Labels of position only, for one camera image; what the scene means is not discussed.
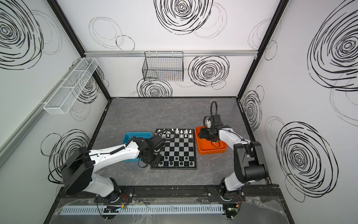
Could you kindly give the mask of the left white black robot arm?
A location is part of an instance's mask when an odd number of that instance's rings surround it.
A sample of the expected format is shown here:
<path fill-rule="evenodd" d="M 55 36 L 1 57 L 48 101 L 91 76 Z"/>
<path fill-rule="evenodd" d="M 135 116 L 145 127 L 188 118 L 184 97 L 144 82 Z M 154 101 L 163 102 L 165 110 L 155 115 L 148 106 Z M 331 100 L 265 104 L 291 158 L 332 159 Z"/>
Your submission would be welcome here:
<path fill-rule="evenodd" d="M 60 167 L 65 192 L 67 195 L 89 192 L 114 203 L 121 196 L 117 182 L 114 178 L 97 175 L 96 171 L 136 158 L 156 166 L 161 161 L 160 151 L 164 147 L 165 140 L 159 135 L 149 139 L 133 136 L 125 144 L 99 150 L 80 147 Z"/>

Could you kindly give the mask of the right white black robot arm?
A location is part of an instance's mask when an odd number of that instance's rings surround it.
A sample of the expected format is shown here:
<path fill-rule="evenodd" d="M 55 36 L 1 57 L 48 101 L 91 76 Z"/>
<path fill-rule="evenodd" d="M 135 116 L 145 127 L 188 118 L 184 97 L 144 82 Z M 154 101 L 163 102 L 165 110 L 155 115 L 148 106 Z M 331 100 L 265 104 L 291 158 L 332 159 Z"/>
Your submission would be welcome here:
<path fill-rule="evenodd" d="M 241 137 L 230 126 L 222 123 L 220 115 L 205 116 L 203 126 L 198 134 L 200 139 L 223 142 L 234 153 L 234 172 L 222 179 L 220 184 L 224 200 L 234 198 L 242 187 L 268 178 L 269 169 L 261 143 Z"/>

